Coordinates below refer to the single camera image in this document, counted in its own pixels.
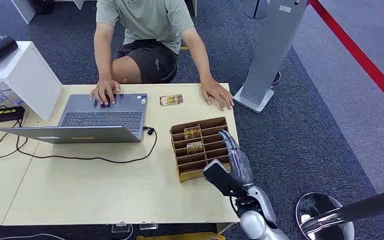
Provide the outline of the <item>person's left hand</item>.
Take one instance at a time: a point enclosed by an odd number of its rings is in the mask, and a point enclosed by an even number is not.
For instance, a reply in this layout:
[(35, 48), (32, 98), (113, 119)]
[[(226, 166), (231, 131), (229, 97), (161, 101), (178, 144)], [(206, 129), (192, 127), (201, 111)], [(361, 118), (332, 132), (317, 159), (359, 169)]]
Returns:
[(233, 96), (229, 90), (222, 87), (212, 76), (200, 78), (200, 93), (208, 105), (213, 98), (221, 111), (225, 108), (231, 110), (234, 106)]

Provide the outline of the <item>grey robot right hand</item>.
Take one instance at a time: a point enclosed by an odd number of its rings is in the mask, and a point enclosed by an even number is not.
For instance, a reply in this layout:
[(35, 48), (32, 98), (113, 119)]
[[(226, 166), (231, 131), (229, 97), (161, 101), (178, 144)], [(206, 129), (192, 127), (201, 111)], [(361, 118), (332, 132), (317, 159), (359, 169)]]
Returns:
[(254, 185), (254, 177), (247, 155), (240, 150), (239, 145), (227, 130), (221, 130), (218, 135), (223, 139), (229, 157), (230, 174), (242, 186)]

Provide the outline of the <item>person's right hand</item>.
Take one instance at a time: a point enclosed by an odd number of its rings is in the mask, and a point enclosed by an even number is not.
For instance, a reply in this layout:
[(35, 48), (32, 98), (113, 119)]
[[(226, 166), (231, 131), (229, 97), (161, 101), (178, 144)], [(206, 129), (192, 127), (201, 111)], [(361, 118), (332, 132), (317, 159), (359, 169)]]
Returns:
[(89, 100), (96, 100), (100, 105), (115, 104), (115, 94), (121, 91), (120, 84), (111, 77), (100, 77), (96, 87), (89, 93)]

